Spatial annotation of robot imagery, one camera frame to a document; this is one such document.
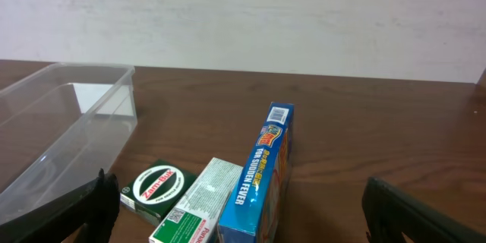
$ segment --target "red logo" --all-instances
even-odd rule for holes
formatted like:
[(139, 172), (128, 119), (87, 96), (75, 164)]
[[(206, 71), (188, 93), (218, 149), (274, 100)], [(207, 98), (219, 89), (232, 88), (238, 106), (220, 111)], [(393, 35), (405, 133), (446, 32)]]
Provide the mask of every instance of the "red logo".
[(145, 190), (145, 192), (142, 194), (142, 197), (145, 197), (145, 199), (148, 200), (152, 196), (152, 194), (155, 193), (155, 191), (157, 191), (160, 185), (162, 185), (165, 181), (167, 181), (167, 179), (169, 179), (174, 174), (175, 172), (172, 170), (167, 170), (166, 172), (164, 172), (159, 177), (159, 179), (157, 179), (154, 183), (152, 183), (152, 185), (147, 190)]
[(196, 243), (202, 243), (203, 242), (203, 239), (204, 237), (207, 235), (207, 233), (210, 232), (210, 230), (208, 228), (204, 228), (204, 230), (201, 232), (201, 234), (199, 235), (199, 237), (197, 238), (197, 241)]
[(282, 129), (276, 125), (268, 125), (264, 134), (257, 141), (257, 145), (272, 147), (273, 142), (281, 135)]

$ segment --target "barcode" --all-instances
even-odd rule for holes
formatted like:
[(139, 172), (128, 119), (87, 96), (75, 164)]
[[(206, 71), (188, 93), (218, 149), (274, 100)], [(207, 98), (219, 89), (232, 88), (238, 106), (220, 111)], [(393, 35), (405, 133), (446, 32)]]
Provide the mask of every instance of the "barcode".
[(284, 109), (281, 107), (272, 107), (272, 110), (270, 110), (270, 114), (268, 115), (267, 122), (275, 121), (281, 124), (285, 124), (288, 113), (289, 113), (288, 109)]
[(172, 212), (170, 212), (169, 216), (167, 216), (167, 220), (170, 220), (174, 223), (179, 223), (181, 221), (181, 218), (184, 216), (185, 211), (179, 210), (179, 209), (172, 209)]

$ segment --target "clear plastic container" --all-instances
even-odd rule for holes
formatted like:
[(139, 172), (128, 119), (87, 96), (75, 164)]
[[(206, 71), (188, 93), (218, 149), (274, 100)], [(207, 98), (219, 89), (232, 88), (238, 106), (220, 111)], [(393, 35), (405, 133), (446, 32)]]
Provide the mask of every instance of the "clear plastic container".
[(54, 64), (0, 90), (0, 224), (108, 172), (137, 125), (133, 73)]

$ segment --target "green tin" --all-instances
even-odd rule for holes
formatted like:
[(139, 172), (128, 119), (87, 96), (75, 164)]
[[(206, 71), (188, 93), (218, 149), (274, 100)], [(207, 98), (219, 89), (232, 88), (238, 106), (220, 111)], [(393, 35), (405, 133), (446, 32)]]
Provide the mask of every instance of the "green tin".
[(161, 159), (121, 190), (120, 201), (158, 226), (197, 176)]

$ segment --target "wooden table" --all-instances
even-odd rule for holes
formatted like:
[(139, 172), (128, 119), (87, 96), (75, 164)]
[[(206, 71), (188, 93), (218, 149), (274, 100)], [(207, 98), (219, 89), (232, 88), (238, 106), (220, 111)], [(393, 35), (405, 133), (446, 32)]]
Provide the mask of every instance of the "wooden table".
[[(0, 88), (47, 65), (0, 62)], [(243, 165), (272, 101), (295, 104), (294, 169), (276, 242), (366, 242), (370, 175), (486, 233), (486, 92), (474, 84), (136, 68), (138, 126), (112, 172), (155, 159)], [(154, 227), (121, 209), (113, 242)]]

